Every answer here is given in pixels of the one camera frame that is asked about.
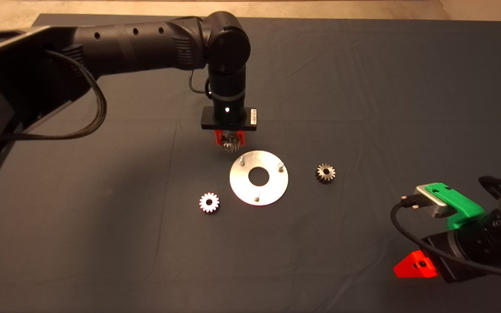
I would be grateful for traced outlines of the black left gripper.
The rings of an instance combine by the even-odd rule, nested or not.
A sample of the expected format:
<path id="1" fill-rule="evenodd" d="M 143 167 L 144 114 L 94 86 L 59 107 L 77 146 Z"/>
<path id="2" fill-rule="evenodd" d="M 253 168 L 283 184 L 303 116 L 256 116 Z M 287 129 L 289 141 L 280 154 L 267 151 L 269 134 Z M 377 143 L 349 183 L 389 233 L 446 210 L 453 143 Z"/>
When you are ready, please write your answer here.
<path id="1" fill-rule="evenodd" d="M 244 106 L 244 99 L 221 101 L 212 99 L 212 106 L 203 107 L 201 128 L 214 130 L 215 142 L 223 146 L 224 130 L 238 131 L 239 145 L 245 145 L 246 132 L 256 131 L 258 126 L 258 110 Z"/>

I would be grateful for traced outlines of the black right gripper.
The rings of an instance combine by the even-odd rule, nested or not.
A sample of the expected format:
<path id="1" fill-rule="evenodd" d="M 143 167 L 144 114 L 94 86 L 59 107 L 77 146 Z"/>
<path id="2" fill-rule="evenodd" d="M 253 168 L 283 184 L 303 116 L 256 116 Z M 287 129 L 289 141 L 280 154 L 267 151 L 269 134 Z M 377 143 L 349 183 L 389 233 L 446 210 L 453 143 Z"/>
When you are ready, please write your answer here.
<path id="1" fill-rule="evenodd" d="M 479 218 L 461 228 L 425 236 L 423 242 L 462 260 L 501 269 L 501 221 Z M 425 248 L 408 254 L 393 271 L 400 279 L 431 279 L 440 275 L 446 283 L 461 283 L 487 275 Z"/>

